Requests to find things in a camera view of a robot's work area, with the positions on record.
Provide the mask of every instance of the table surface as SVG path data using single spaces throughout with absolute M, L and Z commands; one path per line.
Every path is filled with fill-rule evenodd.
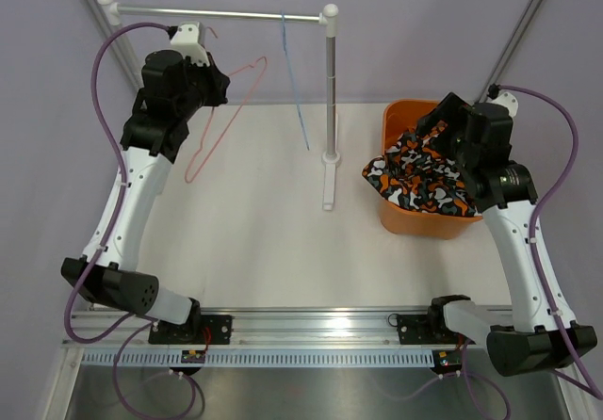
M 324 212 L 326 110 L 301 108 L 309 152 L 294 105 L 245 106 L 187 184 L 209 109 L 191 119 L 147 223 L 139 271 L 206 307 L 418 306 L 450 294 L 510 305 L 484 223 L 450 241 L 390 234 L 380 223 L 380 196 L 361 171 L 380 154 L 385 105 L 338 106 L 342 162 L 334 210 Z M 235 111 L 216 110 L 197 165 Z

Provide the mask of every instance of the wall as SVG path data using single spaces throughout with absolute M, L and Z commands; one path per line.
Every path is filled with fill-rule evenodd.
M 603 0 L 546 0 L 503 81 L 540 90 L 573 114 L 579 129 L 576 166 L 543 213 L 543 231 L 563 292 L 579 322 L 603 336 L 601 221 L 601 38 Z M 569 155 L 571 135 L 550 106 L 519 97 L 513 157 L 528 164 L 542 196 Z M 584 361 L 603 386 L 603 347 Z M 601 403 L 596 403 L 603 416 Z
M 80 1 L 0 0 L 0 26 L 0 416 L 25 420 L 57 361 L 62 259 L 88 242 L 115 163 L 90 100 L 102 39 Z M 110 57 L 100 86 L 117 126 L 132 94 Z
M 337 91 L 341 102 L 391 101 L 400 97 L 443 98 L 450 90 L 475 98 L 497 61 L 528 0 L 117 0 L 174 8 L 256 10 L 318 14 L 340 8 Z M 139 17 L 126 17 L 127 23 Z M 163 18 L 164 23 L 180 19 Z M 291 103 L 291 85 L 276 23 L 205 20 L 219 40 L 207 46 L 226 73 L 257 57 L 269 70 L 253 99 Z M 324 101 L 324 29 L 291 24 L 288 46 L 305 103 Z M 132 38 L 139 54 L 161 40 Z M 249 77 L 235 78 L 229 96 L 240 100 Z

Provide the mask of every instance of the patterned fabric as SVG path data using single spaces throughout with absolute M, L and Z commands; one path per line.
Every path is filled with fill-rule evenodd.
M 408 130 L 384 156 L 368 163 L 362 175 L 384 199 L 405 210 L 478 216 L 454 161 L 430 148 L 430 141 L 443 129 L 444 125 L 438 125 L 425 137 Z

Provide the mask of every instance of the orange bin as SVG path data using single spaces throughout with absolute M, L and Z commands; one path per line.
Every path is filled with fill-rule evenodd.
M 395 145 L 400 135 L 416 126 L 418 120 L 430 113 L 438 102 L 428 100 L 398 100 L 383 113 L 382 152 Z M 404 210 L 392 202 L 382 200 L 379 217 L 381 224 L 392 234 L 417 234 L 441 239 L 460 235 L 470 224 L 481 220 L 458 218 Z

